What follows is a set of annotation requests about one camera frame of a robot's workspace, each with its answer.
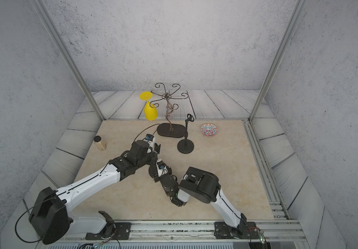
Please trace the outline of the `black round stand base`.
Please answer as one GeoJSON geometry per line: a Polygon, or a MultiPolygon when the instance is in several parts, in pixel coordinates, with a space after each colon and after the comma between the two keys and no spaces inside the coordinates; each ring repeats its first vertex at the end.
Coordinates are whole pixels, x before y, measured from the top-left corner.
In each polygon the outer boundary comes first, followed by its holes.
{"type": "Polygon", "coordinates": [[[183,139],[178,142],[177,149],[182,154],[190,154],[194,150],[194,143],[191,140],[183,139]]]}

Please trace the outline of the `black microphone stand pole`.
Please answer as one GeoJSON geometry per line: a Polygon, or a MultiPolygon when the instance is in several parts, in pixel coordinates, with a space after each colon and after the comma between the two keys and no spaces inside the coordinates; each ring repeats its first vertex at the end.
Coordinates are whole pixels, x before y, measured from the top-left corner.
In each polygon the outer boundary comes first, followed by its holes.
{"type": "Polygon", "coordinates": [[[185,128],[186,128],[186,132],[185,132],[185,136],[184,136],[185,142],[187,142],[187,140],[188,140],[188,123],[189,122],[194,122],[194,117],[191,114],[187,114],[187,118],[185,120],[185,128]]]}

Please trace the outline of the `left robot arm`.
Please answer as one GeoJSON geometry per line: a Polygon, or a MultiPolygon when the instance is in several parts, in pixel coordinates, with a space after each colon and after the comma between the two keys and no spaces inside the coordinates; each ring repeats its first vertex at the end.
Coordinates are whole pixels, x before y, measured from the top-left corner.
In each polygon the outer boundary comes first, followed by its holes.
{"type": "Polygon", "coordinates": [[[65,187],[43,189],[32,208],[29,222],[43,244],[57,242],[67,234],[89,233],[101,239],[114,235],[114,220],[105,212],[80,217],[73,210],[104,188],[124,180],[144,165],[155,165],[160,146],[149,134],[134,141],[131,149],[111,159],[102,169],[65,187]]]}

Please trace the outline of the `dark oval stand base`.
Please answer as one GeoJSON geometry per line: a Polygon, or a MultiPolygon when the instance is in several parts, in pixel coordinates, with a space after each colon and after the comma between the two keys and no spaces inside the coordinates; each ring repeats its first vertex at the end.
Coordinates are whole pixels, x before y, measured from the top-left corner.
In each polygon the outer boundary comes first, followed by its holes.
{"type": "Polygon", "coordinates": [[[175,123],[162,123],[157,127],[157,133],[162,137],[182,138],[186,132],[185,126],[175,123]]]}

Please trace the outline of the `yellow plastic goblet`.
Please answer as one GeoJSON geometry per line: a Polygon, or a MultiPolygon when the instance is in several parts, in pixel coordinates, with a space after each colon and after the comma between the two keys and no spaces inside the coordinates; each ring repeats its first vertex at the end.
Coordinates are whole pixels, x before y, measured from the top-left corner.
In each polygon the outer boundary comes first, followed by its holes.
{"type": "Polygon", "coordinates": [[[150,102],[150,99],[152,97],[153,97],[153,93],[149,91],[145,91],[140,94],[140,99],[146,101],[146,104],[144,106],[144,116],[147,120],[155,120],[158,117],[158,112],[156,107],[150,102]]]}

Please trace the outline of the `spice jar black lid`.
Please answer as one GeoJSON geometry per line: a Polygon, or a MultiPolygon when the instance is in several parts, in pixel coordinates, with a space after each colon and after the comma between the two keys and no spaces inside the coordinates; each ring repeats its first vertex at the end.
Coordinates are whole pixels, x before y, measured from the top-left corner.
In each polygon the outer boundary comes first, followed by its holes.
{"type": "Polygon", "coordinates": [[[99,135],[96,135],[93,138],[93,142],[95,144],[95,146],[99,149],[99,150],[106,150],[107,149],[107,143],[106,141],[99,135]]]}

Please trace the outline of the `red blue patterned bowl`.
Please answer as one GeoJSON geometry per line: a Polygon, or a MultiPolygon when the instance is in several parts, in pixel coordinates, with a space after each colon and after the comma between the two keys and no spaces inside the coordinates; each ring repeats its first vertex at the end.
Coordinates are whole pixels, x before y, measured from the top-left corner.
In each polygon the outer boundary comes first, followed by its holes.
{"type": "Polygon", "coordinates": [[[218,128],[212,123],[205,123],[201,126],[200,132],[203,136],[212,138],[218,134],[218,128]]]}

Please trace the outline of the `aluminium front rail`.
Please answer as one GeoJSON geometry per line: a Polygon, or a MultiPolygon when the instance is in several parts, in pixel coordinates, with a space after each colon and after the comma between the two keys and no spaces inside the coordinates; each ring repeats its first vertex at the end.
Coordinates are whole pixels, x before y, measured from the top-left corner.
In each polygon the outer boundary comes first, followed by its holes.
{"type": "Polygon", "coordinates": [[[297,220],[258,220],[235,237],[220,221],[119,221],[130,223],[127,240],[86,240],[86,234],[72,234],[39,249],[308,249],[309,244],[297,220]]]}

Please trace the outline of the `aluminium left corner post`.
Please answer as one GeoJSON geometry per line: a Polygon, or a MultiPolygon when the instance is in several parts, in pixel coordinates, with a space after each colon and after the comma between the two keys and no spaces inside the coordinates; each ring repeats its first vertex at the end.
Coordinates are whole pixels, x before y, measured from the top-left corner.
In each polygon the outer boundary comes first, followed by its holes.
{"type": "Polygon", "coordinates": [[[76,63],[74,62],[72,56],[70,55],[70,52],[67,49],[67,46],[65,45],[57,28],[55,27],[55,24],[53,23],[52,18],[50,17],[45,5],[40,0],[31,0],[30,2],[32,4],[33,8],[35,9],[36,13],[38,14],[41,22],[43,23],[46,31],[52,38],[54,44],[57,46],[57,49],[59,50],[60,54],[62,55],[69,70],[73,74],[81,91],[83,92],[86,99],[89,101],[90,106],[96,112],[98,118],[102,121],[105,121],[106,120],[105,116],[103,115],[102,111],[100,110],[99,105],[97,104],[95,98],[93,97],[93,94],[89,90],[89,87],[87,86],[87,84],[86,84],[83,76],[81,75],[76,63]]]}

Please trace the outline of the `aluminium corner post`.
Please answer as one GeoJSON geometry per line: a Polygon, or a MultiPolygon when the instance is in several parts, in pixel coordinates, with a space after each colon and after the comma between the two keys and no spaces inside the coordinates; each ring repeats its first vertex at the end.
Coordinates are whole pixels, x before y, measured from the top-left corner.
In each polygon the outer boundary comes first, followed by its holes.
{"type": "Polygon", "coordinates": [[[291,41],[291,38],[292,36],[294,35],[294,32],[295,32],[295,29],[296,29],[296,26],[299,22],[299,20],[301,19],[301,16],[302,16],[302,13],[305,9],[305,6],[307,4],[307,0],[298,0],[296,2],[296,5],[295,5],[295,9],[292,13],[292,16],[289,20],[289,23],[287,25],[287,28],[284,32],[284,35],[282,37],[282,40],[279,44],[279,47],[277,49],[277,52],[274,56],[274,59],[272,61],[272,64],[269,68],[269,71],[267,73],[267,76],[260,88],[260,91],[259,91],[259,94],[258,94],[258,97],[256,99],[256,102],[254,104],[254,107],[250,113],[250,117],[248,119],[248,121],[250,123],[253,122],[253,120],[256,118],[257,116],[257,113],[262,105],[262,102],[263,102],[263,99],[265,98],[271,84],[272,84],[272,81],[273,81],[273,78],[274,78],[274,75],[280,65],[280,62],[285,54],[285,51],[286,51],[286,48],[288,47],[290,41],[291,41]]]}
{"type": "Polygon", "coordinates": [[[102,121],[105,121],[106,120],[105,116],[103,115],[102,111],[100,110],[99,105],[97,104],[95,98],[93,97],[93,94],[89,90],[89,87],[87,86],[87,84],[86,84],[83,76],[81,75],[76,63],[74,62],[72,56],[70,55],[70,52],[67,49],[67,46],[65,45],[57,28],[55,27],[55,24],[53,23],[52,18],[50,17],[45,5],[40,0],[31,0],[30,2],[32,4],[33,8],[35,9],[36,13],[38,14],[41,22],[43,23],[46,31],[52,38],[54,44],[57,46],[57,49],[59,50],[60,54],[62,55],[69,70],[73,74],[81,91],[83,92],[86,99],[89,101],[90,106],[96,112],[98,118],[102,121]]]}

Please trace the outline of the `aluminium right corner post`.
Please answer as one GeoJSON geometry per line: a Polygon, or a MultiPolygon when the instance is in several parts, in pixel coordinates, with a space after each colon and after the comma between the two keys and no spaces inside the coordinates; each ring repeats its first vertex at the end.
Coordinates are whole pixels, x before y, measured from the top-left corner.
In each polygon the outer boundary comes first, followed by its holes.
{"type": "Polygon", "coordinates": [[[299,20],[301,19],[301,16],[302,16],[302,13],[305,9],[305,6],[307,4],[307,0],[298,0],[296,2],[296,5],[295,5],[295,9],[292,13],[292,16],[289,20],[289,23],[287,25],[287,28],[284,32],[284,35],[282,37],[282,40],[279,44],[279,47],[277,49],[277,52],[274,56],[274,59],[272,61],[272,64],[269,68],[269,71],[267,73],[267,76],[260,88],[260,91],[259,91],[259,94],[258,94],[258,97],[256,99],[256,102],[254,104],[254,107],[250,113],[250,117],[248,119],[248,121],[250,123],[253,122],[253,120],[256,118],[257,116],[257,113],[262,105],[262,102],[263,102],[263,99],[265,98],[271,84],[272,84],[272,81],[273,81],[273,78],[274,78],[274,75],[280,65],[280,62],[285,54],[285,51],[286,51],[286,48],[288,47],[290,41],[291,41],[291,38],[292,36],[294,35],[294,32],[295,32],[295,29],[296,29],[296,26],[299,22],[299,20]]]}

